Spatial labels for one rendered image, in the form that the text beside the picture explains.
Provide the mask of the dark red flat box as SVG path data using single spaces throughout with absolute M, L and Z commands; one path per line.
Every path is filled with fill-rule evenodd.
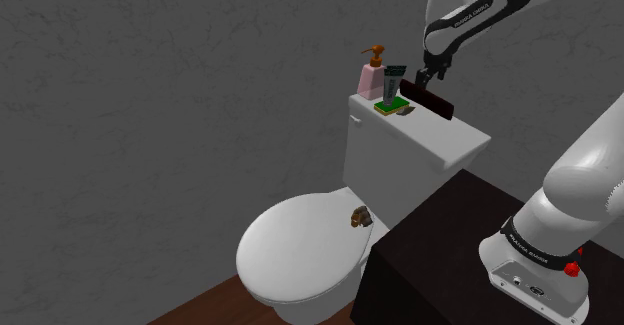
M 402 79 L 399 90 L 403 97 L 423 106 L 440 117 L 446 120 L 453 118 L 454 105 L 425 88 Z

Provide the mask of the grey green toothpaste tube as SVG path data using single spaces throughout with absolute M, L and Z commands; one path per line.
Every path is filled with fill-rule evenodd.
M 385 106 L 392 105 L 406 68 L 406 65 L 388 65 L 384 69 L 383 104 Z

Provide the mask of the green yellow sponge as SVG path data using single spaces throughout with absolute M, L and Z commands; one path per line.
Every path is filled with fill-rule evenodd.
M 374 104 L 374 109 L 383 116 L 389 116 L 397 113 L 410 105 L 410 102 L 401 96 L 395 96 L 390 105 L 386 105 L 383 101 Z

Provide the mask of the pink soap dispenser bottle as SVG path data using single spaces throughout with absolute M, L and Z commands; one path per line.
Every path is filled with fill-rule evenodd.
M 383 96 L 384 70 L 381 54 L 385 50 L 382 45 L 373 45 L 362 53 L 372 52 L 369 62 L 362 67 L 357 93 L 366 100 L 374 100 Z

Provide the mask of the brown lumpy figure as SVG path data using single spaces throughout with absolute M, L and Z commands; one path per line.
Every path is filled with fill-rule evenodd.
M 350 224 L 354 228 L 358 226 L 368 227 L 372 223 L 371 214 L 365 205 L 356 208 L 350 218 Z

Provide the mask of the dark robot stand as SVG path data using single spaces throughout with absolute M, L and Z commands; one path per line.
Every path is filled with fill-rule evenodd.
M 604 203 L 572 217 L 537 192 L 521 203 L 465 170 L 372 247 L 351 318 L 355 325 L 554 325 L 493 286 L 480 242 L 518 214 L 518 232 L 549 251 L 583 250 L 589 314 L 582 325 L 624 325 L 624 259 L 592 242 L 612 221 Z

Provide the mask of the white toilet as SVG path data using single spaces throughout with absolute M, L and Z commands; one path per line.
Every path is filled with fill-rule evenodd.
M 355 299 L 372 246 L 486 148 L 489 135 L 414 105 L 383 116 L 348 100 L 342 188 L 281 201 L 246 229 L 236 253 L 246 290 L 291 325 L 317 325 Z M 352 227 L 365 205 L 373 223 Z

